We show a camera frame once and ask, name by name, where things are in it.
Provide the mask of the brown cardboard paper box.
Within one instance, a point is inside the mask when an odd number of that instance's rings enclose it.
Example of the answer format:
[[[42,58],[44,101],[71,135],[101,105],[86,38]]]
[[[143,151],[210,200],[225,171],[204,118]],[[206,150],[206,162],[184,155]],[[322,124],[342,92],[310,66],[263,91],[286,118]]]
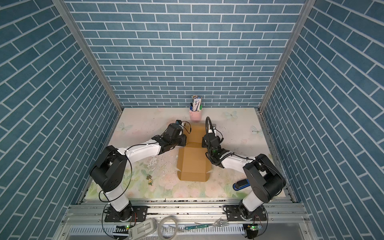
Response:
[[[186,146],[179,149],[177,175],[181,181],[207,182],[212,164],[206,157],[207,149],[202,147],[206,128],[203,123],[192,123],[191,133],[186,133]]]

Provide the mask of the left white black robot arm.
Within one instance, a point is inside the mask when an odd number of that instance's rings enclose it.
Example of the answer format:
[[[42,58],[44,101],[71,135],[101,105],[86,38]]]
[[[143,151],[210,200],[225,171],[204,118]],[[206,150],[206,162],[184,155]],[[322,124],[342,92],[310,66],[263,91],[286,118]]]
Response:
[[[102,194],[107,198],[121,221],[127,221],[132,216],[132,204],[125,196],[127,188],[123,188],[123,176],[126,166],[132,168],[132,163],[148,157],[161,155],[177,146],[187,144],[187,135],[192,132],[189,122],[177,120],[168,125],[160,135],[153,136],[149,141],[131,147],[116,148],[107,146],[101,152],[96,162],[90,167],[90,176],[101,187]]]

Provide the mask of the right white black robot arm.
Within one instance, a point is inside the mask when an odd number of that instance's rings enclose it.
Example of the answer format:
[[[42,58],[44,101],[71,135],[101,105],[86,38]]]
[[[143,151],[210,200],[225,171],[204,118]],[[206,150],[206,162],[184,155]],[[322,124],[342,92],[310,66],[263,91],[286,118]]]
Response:
[[[247,177],[252,191],[240,201],[239,212],[245,220],[250,220],[256,215],[256,209],[280,194],[286,180],[266,155],[251,158],[222,148],[224,138],[217,135],[210,117],[206,117],[205,128],[202,147],[207,149],[208,160],[215,166],[244,173]]]

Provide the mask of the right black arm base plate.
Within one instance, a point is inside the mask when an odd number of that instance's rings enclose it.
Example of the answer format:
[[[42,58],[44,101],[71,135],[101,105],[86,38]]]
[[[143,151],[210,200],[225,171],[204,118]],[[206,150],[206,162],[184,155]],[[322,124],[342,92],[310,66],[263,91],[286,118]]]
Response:
[[[254,211],[248,211],[244,206],[224,205],[222,209],[229,222],[239,221],[266,221],[268,219],[267,212],[263,205]]]

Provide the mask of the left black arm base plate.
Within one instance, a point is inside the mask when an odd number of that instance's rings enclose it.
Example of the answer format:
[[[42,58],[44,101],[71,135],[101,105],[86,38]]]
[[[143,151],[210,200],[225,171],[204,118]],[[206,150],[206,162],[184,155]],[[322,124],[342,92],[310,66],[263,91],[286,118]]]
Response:
[[[148,206],[127,206],[121,212],[107,206],[103,211],[104,221],[107,223],[143,222],[146,220],[147,213]]]

